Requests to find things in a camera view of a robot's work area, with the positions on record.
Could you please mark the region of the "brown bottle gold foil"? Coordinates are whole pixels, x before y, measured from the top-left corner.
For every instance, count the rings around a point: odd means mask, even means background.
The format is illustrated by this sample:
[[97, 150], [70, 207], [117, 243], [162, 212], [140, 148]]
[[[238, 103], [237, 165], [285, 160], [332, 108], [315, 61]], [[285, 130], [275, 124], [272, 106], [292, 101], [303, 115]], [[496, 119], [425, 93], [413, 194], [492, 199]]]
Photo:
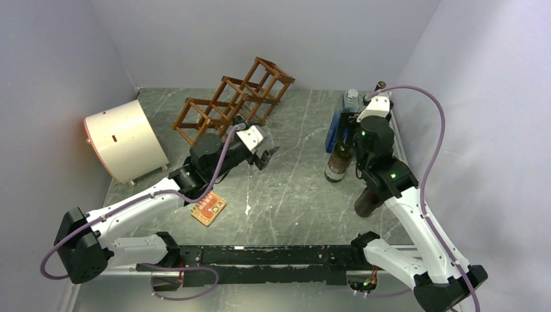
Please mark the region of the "brown bottle gold foil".
[[380, 198], [378, 193], [365, 187], [360, 196], [356, 199], [353, 208], [358, 216], [368, 218], [383, 204], [384, 201]]

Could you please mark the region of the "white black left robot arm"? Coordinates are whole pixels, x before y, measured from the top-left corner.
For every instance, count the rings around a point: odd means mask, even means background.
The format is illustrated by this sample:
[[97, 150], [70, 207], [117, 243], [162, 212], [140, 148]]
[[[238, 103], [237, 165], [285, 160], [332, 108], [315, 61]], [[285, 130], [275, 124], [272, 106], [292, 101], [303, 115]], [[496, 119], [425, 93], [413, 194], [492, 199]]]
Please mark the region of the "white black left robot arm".
[[104, 270], [124, 265], [156, 265], [171, 270], [180, 263], [180, 249], [166, 232], [148, 237], [124, 237], [133, 227], [169, 209], [178, 209], [203, 201], [220, 176], [241, 163], [263, 170], [278, 147], [258, 154], [266, 140], [264, 129], [256, 122], [239, 123], [222, 140], [213, 133], [201, 135], [190, 147], [182, 166], [157, 184], [118, 203], [82, 212], [78, 207], [64, 214], [53, 249], [40, 264], [41, 274], [56, 277], [45, 269], [57, 254], [66, 269], [61, 279], [74, 284], [86, 283]]

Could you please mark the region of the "green bottle silver cap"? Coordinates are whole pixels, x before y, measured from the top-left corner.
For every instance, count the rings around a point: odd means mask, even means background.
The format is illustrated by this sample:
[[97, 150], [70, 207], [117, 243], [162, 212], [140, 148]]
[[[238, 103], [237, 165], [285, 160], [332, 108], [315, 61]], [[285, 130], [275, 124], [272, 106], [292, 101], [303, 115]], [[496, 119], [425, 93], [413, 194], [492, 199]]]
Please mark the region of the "green bottle silver cap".
[[344, 179], [350, 164], [354, 160], [355, 152], [353, 146], [345, 141], [337, 142], [331, 152], [324, 176], [330, 183], [338, 183]]

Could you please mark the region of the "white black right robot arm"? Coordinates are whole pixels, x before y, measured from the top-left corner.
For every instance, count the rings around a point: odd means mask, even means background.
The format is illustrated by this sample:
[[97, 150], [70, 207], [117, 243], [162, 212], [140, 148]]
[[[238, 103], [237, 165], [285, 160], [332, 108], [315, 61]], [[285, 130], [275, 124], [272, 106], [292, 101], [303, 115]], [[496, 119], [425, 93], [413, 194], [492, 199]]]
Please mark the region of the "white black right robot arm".
[[391, 246], [374, 232], [353, 240], [351, 262], [359, 269], [381, 268], [411, 290], [424, 311], [453, 311], [472, 298], [479, 311], [476, 291], [488, 278], [482, 265], [473, 265], [451, 242], [424, 199], [424, 182], [406, 163], [393, 155], [394, 131], [381, 116], [357, 122], [353, 146], [361, 179], [361, 215], [382, 205], [400, 221], [420, 254], [415, 258]]

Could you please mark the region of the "blue clear plastic bottle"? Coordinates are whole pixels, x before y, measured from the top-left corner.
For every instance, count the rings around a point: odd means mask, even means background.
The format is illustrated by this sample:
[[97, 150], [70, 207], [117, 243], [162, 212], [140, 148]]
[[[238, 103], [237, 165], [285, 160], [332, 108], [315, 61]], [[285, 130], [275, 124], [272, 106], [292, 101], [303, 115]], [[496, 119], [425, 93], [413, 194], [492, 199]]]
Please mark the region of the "blue clear plastic bottle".
[[356, 89], [349, 89], [339, 96], [337, 104], [333, 109], [331, 123], [325, 139], [325, 150], [327, 153], [331, 153], [335, 146], [341, 116], [345, 112], [358, 113], [362, 109], [363, 100]]

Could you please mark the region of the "brown wooden wine rack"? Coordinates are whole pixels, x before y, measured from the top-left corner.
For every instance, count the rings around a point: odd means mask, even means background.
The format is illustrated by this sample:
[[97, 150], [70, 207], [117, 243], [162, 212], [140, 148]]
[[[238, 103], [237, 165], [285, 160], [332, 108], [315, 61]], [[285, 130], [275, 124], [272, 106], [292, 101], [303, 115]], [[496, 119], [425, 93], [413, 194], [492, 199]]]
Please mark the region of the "brown wooden wine rack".
[[264, 124], [295, 81], [276, 63], [255, 57], [245, 78], [223, 76], [210, 99], [186, 98], [172, 129], [193, 146], [209, 130], [225, 138], [239, 118]]

